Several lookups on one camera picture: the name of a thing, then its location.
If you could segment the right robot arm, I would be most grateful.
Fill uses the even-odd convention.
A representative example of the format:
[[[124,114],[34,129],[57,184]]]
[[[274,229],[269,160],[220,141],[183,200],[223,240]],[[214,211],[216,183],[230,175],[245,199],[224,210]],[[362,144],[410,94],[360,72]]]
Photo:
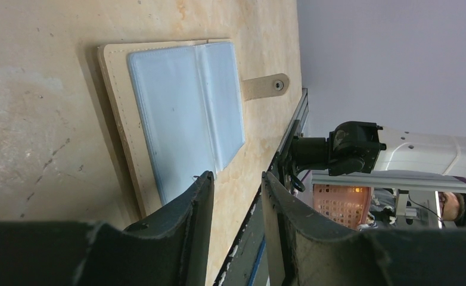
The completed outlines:
[[[294,137],[288,155],[294,173],[409,171],[466,179],[466,137],[414,133],[370,122],[342,123],[326,138]]]

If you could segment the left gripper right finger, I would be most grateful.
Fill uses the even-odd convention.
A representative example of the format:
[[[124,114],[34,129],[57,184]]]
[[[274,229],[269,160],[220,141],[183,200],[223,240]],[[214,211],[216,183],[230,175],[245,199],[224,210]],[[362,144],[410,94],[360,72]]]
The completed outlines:
[[[272,285],[466,285],[466,228],[354,231],[262,175]]]

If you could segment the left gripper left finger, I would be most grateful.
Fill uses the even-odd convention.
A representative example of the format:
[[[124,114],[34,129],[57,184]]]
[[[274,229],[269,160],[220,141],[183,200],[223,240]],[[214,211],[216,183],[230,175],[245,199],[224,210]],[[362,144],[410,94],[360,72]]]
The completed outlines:
[[[0,222],[0,285],[204,285],[214,176],[120,230],[107,222]]]

